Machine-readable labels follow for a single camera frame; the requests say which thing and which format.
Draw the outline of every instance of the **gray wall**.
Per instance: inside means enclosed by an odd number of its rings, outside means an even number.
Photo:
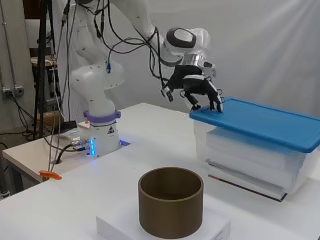
[[[33,111],[34,87],[30,64],[27,35],[22,0],[1,0],[4,17],[7,22],[9,45],[13,58],[13,68],[18,85],[25,88],[25,95],[19,98],[19,103],[30,113]],[[0,66],[2,77],[6,87],[13,88],[12,74],[10,70],[9,56],[5,39],[5,32],[0,25]],[[17,108],[9,100],[0,98],[0,131],[20,126]]]
[[[57,21],[61,19],[65,2],[54,1]],[[162,34],[176,26],[208,30],[212,37],[208,60],[216,64],[215,84],[225,96],[320,116],[319,0],[148,2],[152,21]],[[130,22],[115,8],[112,19],[123,38],[137,36]],[[110,45],[117,41],[109,29],[105,32]],[[65,79],[65,50],[63,43],[59,57],[61,85]],[[72,63],[81,59],[75,52],[71,55]],[[148,70],[146,48],[125,56],[112,54],[112,57],[125,67],[126,82],[108,92],[119,109],[146,102],[188,111],[179,91],[175,92],[172,103],[162,97],[159,81]],[[81,100],[71,91],[71,113],[78,121],[86,109]]]

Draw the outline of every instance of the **white plastic container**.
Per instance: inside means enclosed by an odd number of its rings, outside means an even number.
[[[199,121],[194,121],[194,132],[200,161],[223,172],[221,176],[228,178],[226,181],[239,186],[245,182],[245,188],[254,188],[264,195],[268,194],[263,192],[262,185],[283,194],[297,191],[320,157],[318,148],[312,153],[301,153]]]

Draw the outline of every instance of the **white table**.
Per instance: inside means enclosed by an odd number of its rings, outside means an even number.
[[[232,240],[317,240],[320,175],[283,203],[207,177],[196,160],[187,114],[147,104],[123,111],[119,131],[128,147],[0,202],[0,239],[100,240],[95,217],[136,194],[139,178],[163,166],[200,174],[212,205],[232,219]]]

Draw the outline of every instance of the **black pole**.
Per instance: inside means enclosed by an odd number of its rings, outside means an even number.
[[[34,132],[33,139],[36,139],[37,130],[37,107],[39,106],[40,124],[39,138],[43,137],[43,113],[44,113],[44,86],[45,86],[45,50],[46,50],[46,26],[48,0],[41,0],[40,3],[40,29],[39,29],[39,47],[38,47],[38,66],[37,66],[37,82],[36,82],[36,103],[34,109]]]

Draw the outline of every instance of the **white cardboard base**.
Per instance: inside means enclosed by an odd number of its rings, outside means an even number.
[[[97,216],[97,231],[106,240],[156,240],[139,223],[138,200],[132,198],[116,206],[114,212]],[[228,217],[207,206],[204,200],[203,223],[194,234],[184,240],[227,240],[231,221]]]

